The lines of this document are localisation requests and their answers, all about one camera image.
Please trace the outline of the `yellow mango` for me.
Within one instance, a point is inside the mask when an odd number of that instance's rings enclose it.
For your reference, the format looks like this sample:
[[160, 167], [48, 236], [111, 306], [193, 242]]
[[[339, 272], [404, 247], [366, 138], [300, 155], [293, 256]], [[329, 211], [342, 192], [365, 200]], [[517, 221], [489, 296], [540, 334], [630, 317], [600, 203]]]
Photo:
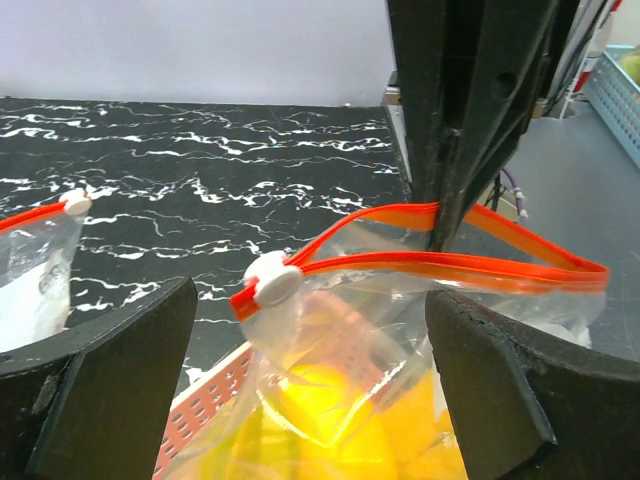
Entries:
[[385, 441], [370, 395], [335, 368], [296, 366], [274, 388], [265, 396], [269, 408], [294, 432], [318, 446]]

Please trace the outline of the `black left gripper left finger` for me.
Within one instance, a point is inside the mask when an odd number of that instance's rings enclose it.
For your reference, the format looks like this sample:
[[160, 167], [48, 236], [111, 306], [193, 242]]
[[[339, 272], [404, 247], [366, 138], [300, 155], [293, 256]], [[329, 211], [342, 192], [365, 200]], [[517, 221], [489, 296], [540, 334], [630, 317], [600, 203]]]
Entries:
[[151, 478], [197, 303], [181, 277], [2, 354], [2, 478]]

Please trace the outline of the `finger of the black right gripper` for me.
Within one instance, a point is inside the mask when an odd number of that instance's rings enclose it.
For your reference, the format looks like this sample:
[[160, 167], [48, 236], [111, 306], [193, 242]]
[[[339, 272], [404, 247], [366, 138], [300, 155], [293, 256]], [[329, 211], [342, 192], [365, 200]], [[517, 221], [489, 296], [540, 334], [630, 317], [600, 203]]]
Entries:
[[441, 202], [477, 50], [476, 1], [387, 3], [403, 107], [411, 200]]
[[439, 247], [513, 155], [567, 41], [574, 1], [448, 1], [441, 60]]

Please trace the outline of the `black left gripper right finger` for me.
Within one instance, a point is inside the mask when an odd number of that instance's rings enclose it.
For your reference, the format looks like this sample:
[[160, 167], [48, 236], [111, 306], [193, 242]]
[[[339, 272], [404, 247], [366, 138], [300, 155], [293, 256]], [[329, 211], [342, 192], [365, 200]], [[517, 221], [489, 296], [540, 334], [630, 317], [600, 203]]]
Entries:
[[451, 291], [425, 318], [471, 479], [636, 479], [639, 365]]

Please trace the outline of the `clear orange-zip bag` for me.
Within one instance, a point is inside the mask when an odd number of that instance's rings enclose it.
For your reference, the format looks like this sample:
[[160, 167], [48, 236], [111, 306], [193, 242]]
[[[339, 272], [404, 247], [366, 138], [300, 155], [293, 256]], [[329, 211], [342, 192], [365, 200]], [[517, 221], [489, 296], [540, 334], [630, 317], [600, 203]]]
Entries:
[[64, 330], [74, 255], [92, 200], [83, 189], [1, 221], [1, 351]]

